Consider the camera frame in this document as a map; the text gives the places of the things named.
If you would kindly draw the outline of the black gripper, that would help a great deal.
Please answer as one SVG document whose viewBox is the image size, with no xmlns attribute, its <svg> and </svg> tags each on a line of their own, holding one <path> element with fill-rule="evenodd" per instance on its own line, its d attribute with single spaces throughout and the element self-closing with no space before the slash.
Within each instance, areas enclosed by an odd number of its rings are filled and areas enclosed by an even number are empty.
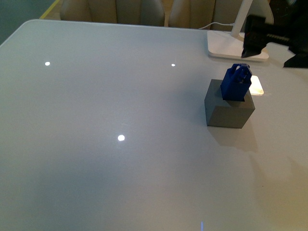
<svg viewBox="0 0 308 231">
<path fill-rule="evenodd" d="M 244 45 L 241 57 L 261 54 L 268 43 L 289 47 L 296 54 L 284 63 L 285 68 L 308 68 L 308 12 L 293 13 L 289 24 L 271 25 L 264 17 L 249 15 L 244 29 Z"/>
</svg>

